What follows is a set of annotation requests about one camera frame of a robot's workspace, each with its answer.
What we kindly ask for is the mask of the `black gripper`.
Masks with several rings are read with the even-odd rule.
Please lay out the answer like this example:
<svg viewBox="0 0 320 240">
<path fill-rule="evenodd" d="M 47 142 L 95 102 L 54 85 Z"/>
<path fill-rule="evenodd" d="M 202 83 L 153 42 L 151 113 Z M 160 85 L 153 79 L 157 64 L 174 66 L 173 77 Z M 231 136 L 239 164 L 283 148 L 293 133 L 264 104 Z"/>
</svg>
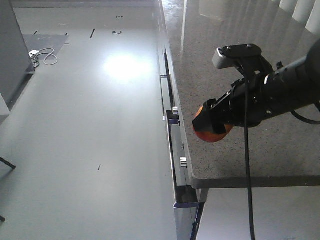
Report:
<svg viewBox="0 0 320 240">
<path fill-rule="evenodd" d="M 244 76 L 218 100 L 206 101 L 192 121 L 197 133 L 225 134 L 225 125 L 256 127 L 280 114 L 276 94 L 280 92 L 277 74 Z"/>
</svg>

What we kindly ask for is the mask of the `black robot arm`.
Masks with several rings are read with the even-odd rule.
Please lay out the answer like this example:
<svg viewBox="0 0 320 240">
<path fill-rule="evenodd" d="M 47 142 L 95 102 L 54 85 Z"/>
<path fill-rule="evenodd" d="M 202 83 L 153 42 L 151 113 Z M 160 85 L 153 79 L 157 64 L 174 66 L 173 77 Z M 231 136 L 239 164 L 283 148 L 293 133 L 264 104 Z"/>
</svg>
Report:
<svg viewBox="0 0 320 240">
<path fill-rule="evenodd" d="M 217 69 L 236 68 L 243 76 L 219 99 L 203 104 L 192 121 L 195 132 L 226 133 L 226 125 L 249 128 L 320 101 L 320 43 L 307 55 L 274 70 L 255 44 L 219 47 Z"/>
</svg>

